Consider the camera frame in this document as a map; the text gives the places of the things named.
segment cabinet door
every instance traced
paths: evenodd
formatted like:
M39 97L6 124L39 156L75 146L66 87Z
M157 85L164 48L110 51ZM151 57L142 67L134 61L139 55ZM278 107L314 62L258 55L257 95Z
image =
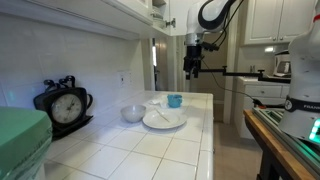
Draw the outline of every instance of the cabinet door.
M284 0L279 41L290 42L307 31L314 15L315 0Z
M115 6L117 9L136 17L137 19L151 25L152 22L152 0L102 0Z
M170 21L176 19L176 27L170 26L171 36L187 34L187 17L189 8L200 0L170 0Z
M246 94L256 97L275 97L278 98L281 95L281 86L257 86L246 85Z
M170 21L170 2L169 0L152 0L152 5L159 9L160 14L163 17L163 21L155 18L153 19L153 27L165 33L166 35L170 35L170 26L166 26L165 22Z
M58 7L58 2L55 0L29 0L29 1L46 5L49 7Z
M248 1L244 44L277 41L283 0Z

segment light fixture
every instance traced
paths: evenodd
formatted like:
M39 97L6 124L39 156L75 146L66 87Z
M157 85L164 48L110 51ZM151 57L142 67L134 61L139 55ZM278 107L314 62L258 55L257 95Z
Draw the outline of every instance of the light fixture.
M153 60L153 65L154 65L154 66L157 66L156 46L152 46L152 60Z
M273 46L267 46L266 48L264 48L264 52L265 53L273 53L274 52Z

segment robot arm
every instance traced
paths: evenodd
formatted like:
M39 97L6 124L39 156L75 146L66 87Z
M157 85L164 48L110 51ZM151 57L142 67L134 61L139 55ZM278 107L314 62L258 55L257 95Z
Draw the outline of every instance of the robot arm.
M201 0L195 3L188 12L186 46L187 55L184 58L183 70L190 73L201 67L202 48L218 50L215 44L203 42L205 32L220 32L225 28L225 20L231 5L236 0Z

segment black alarm clock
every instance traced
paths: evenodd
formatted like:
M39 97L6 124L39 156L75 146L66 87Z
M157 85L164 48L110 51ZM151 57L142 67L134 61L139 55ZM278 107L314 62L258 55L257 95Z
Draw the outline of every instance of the black alarm clock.
M67 87L46 80L49 84L45 93L34 98L33 102L38 110L47 112L52 122L53 139L62 138L86 125L93 116L87 116L87 109L92 104L92 96L85 88Z

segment white plate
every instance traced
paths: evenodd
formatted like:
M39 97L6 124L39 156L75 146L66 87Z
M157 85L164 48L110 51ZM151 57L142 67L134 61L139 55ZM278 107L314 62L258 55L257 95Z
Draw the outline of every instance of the white plate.
M187 121L187 116L159 110L147 113L143 118L143 123L151 128L170 129L183 125Z

